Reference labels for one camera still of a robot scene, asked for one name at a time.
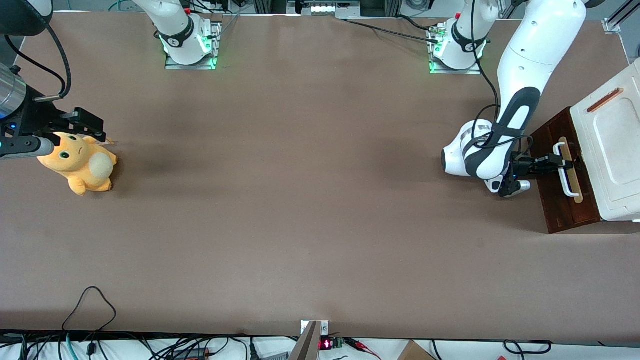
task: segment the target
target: mounting plate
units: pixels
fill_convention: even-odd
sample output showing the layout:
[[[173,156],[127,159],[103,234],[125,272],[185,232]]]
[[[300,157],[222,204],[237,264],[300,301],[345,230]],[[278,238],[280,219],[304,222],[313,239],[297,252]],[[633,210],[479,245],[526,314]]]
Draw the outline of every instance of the mounting plate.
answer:
[[[320,335],[321,336],[327,336],[329,335],[329,321],[325,321],[325,320],[302,320],[300,322],[300,334],[302,335],[305,332],[305,329],[307,328],[307,325],[309,324],[309,322],[319,322],[320,323]]]
[[[427,38],[435,39],[438,41],[437,44],[434,44],[432,42],[427,43],[427,52],[429,53],[429,73],[430,74],[480,75],[480,68],[476,63],[473,64],[473,66],[471,66],[468,69],[457,70],[444,65],[444,63],[440,61],[440,59],[438,59],[436,56],[433,55],[434,53],[439,52],[440,48],[443,46],[442,40],[445,38],[445,33],[444,33],[444,31],[446,31],[445,28],[446,28],[445,24],[442,23],[442,24],[438,24],[438,29],[441,30],[440,32],[432,33],[431,31],[426,31]]]
[[[173,59],[169,57],[169,54],[167,54],[164,68],[166,70],[216,70],[216,66],[218,64],[218,51],[220,50],[221,32],[222,23],[211,22],[211,28],[205,28],[202,37],[203,46],[211,48],[211,52],[209,54],[205,55],[202,60],[192,65],[180,65],[173,61]]]

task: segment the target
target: wooden drawer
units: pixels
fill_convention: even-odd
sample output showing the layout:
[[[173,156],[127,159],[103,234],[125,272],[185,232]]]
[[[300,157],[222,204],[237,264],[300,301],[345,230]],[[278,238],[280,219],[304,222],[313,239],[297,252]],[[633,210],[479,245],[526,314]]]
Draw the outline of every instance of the wooden drawer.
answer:
[[[578,182],[584,201],[576,204],[573,198],[564,194],[557,173],[537,177],[542,208],[545,211],[547,229],[550,234],[573,229],[575,227],[600,222],[598,205],[593,196],[591,182],[586,167],[582,164],[582,153],[578,136],[571,118],[570,108],[561,111],[533,134],[531,155],[535,158],[552,152],[553,146],[561,137],[566,137],[575,162]]]

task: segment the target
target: white floor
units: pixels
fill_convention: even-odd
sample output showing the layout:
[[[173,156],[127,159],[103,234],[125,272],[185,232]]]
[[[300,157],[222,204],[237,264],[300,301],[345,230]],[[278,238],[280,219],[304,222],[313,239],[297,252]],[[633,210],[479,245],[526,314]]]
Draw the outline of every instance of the white floor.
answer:
[[[241,338],[247,345],[248,338]],[[376,352],[382,360],[396,360],[404,349],[407,340],[381,340],[359,339],[371,350]],[[149,360],[150,352],[139,342],[134,340],[101,341],[108,360]],[[175,340],[149,341],[154,350],[173,345]],[[254,338],[254,343],[260,358],[265,358],[284,352],[290,352],[295,342],[287,338]],[[419,340],[417,343],[427,350],[434,358],[431,342]],[[74,352],[79,360],[87,360],[86,346],[88,342],[72,343]],[[225,344],[225,339],[215,339],[209,344],[210,351],[217,351]],[[523,350],[539,351],[546,345],[521,344]],[[65,343],[62,343],[62,360],[73,360]],[[507,360],[521,360],[520,356],[510,354],[502,347],[502,343],[475,342],[475,341],[437,341],[438,351],[442,360],[497,360],[504,356]],[[0,359],[14,360],[19,358],[20,345],[0,349]],[[210,357],[212,360],[243,360],[245,359],[244,346],[235,341],[229,344],[220,354]],[[349,347],[320,352],[320,360],[334,360],[348,356],[346,360],[376,360],[375,357],[357,352]],[[103,360],[104,357],[98,350],[92,357],[93,360]],[[616,347],[586,347],[575,345],[553,345],[552,350],[544,355],[526,355],[526,360],[637,360],[640,359],[640,348],[616,348]],[[40,354],[40,360],[59,360],[58,344],[47,344]]]

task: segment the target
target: red digital display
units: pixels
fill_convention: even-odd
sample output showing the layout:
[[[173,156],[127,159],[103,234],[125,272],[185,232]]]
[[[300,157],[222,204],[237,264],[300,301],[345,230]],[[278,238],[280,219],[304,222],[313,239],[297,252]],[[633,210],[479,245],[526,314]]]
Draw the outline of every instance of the red digital display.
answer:
[[[318,349],[320,350],[331,350],[333,349],[333,339],[326,338],[321,339],[318,343]]]

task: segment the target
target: silver cylinder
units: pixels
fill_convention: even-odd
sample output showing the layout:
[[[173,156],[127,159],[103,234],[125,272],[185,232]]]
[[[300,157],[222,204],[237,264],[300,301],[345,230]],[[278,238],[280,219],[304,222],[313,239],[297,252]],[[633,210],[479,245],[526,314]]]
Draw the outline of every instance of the silver cylinder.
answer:
[[[20,107],[27,95],[27,84],[0,63],[0,119]]]

